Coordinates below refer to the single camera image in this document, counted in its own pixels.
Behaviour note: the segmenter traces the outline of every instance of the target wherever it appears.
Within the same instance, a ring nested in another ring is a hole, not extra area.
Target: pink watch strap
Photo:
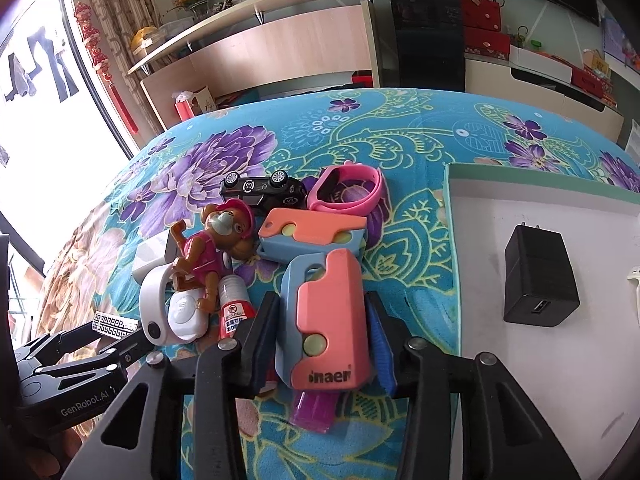
[[[324,202],[318,198],[318,192],[333,171],[338,171],[338,182],[345,180],[370,180],[374,184],[373,190],[369,195],[355,202]],[[365,164],[354,164],[350,160],[347,160],[343,166],[329,166],[326,168],[320,176],[320,179],[309,192],[306,198],[306,207],[311,211],[321,211],[324,213],[366,216],[375,209],[380,201],[383,183],[384,177],[379,168],[372,168]]]

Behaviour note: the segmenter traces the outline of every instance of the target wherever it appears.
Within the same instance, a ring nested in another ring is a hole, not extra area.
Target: white watch
[[[196,308],[204,296],[201,288],[174,293],[167,313],[164,290],[173,274],[173,264],[155,267],[140,287],[140,321],[146,338],[156,346],[191,343],[209,328],[209,314]]]

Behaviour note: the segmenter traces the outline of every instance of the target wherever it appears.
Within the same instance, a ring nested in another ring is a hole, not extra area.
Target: curtain
[[[149,127],[156,134],[163,131],[156,114],[153,112],[145,93],[140,86],[144,78],[142,71],[137,70],[127,75],[127,70],[136,61],[130,51],[131,38],[140,28],[160,27],[162,25],[155,0],[91,0],[95,15],[100,19],[102,33],[113,54],[112,66],[117,66],[129,88],[133,99],[142,111]],[[168,65],[166,60],[153,62],[155,70]]]

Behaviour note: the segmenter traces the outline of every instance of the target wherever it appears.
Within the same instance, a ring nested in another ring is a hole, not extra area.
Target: red and white bottle
[[[233,337],[236,328],[243,319],[255,317],[255,309],[249,300],[244,280],[235,274],[225,276],[218,283],[220,297],[220,338]],[[271,365],[267,370],[267,378],[260,393],[268,392],[278,386],[276,370]]]

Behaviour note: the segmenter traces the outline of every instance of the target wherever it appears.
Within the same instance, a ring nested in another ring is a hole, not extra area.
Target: bed
[[[345,160],[382,169],[386,188],[367,218],[365,290],[377,290],[393,316],[444,351],[460,347],[457,290],[442,196],[450,162],[564,173],[640,192],[640,176],[616,145],[586,126],[527,105],[473,94],[418,89],[320,92],[219,110],[174,126],[143,149],[111,183],[47,275],[35,331],[56,332],[90,320],[95,310],[138,317],[131,277],[137,244],[185,219],[200,229],[204,204],[222,202],[229,171],[286,170],[307,187],[321,168]],[[335,201],[363,196],[350,182]],[[257,257],[236,273],[254,304],[279,290],[284,266]],[[194,344],[164,351],[171,359],[202,352],[217,327]],[[79,358],[94,352],[76,352]],[[332,430],[290,426],[291,392],[238,400],[249,478],[392,479],[407,405],[374,381],[342,396]],[[191,478],[193,403],[184,408],[182,477]],[[78,428],[87,436],[95,421]]]

